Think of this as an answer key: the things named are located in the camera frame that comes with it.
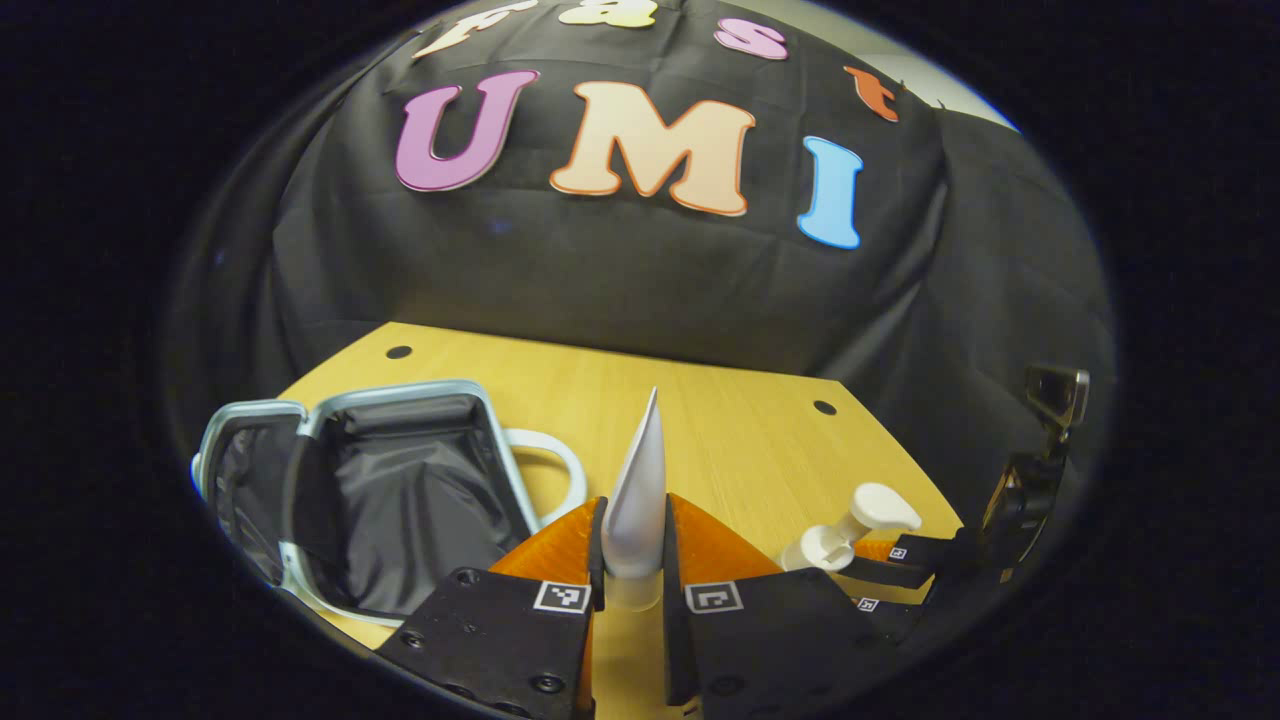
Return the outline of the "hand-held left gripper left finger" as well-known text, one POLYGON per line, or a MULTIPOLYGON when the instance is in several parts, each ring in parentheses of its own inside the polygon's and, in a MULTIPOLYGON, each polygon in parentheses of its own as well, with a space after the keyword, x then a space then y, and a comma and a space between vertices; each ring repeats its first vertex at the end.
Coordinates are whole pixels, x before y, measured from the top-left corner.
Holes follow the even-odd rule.
POLYGON ((590 498, 488 569, 457 568, 378 647, 407 676, 490 712, 593 719, 593 632, 605 607, 590 498))

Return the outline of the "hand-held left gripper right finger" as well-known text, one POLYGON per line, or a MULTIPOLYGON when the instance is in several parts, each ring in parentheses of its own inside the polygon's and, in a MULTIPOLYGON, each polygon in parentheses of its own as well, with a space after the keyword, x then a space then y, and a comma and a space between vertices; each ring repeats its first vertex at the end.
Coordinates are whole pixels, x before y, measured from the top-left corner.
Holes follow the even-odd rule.
POLYGON ((677 495, 666 501, 666 703, 703 719, 819 719, 884 680, 899 646, 854 646, 849 596, 782 571, 677 495))

